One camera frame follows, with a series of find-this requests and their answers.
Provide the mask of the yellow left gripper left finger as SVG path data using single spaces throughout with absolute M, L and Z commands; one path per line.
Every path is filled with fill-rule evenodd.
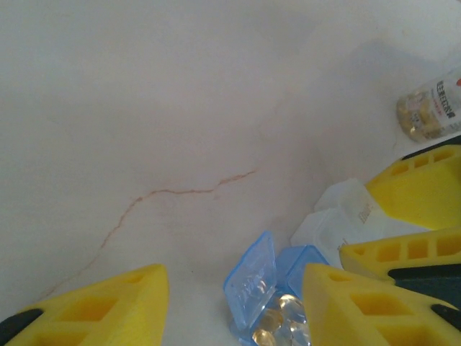
M 166 266 L 125 272 L 23 308 L 1 321 L 2 345 L 160 345 Z

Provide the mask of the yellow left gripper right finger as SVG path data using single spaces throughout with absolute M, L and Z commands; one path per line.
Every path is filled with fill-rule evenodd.
M 460 331 L 433 310 L 454 306 L 379 280 L 309 264 L 303 304 L 313 345 L 459 345 Z

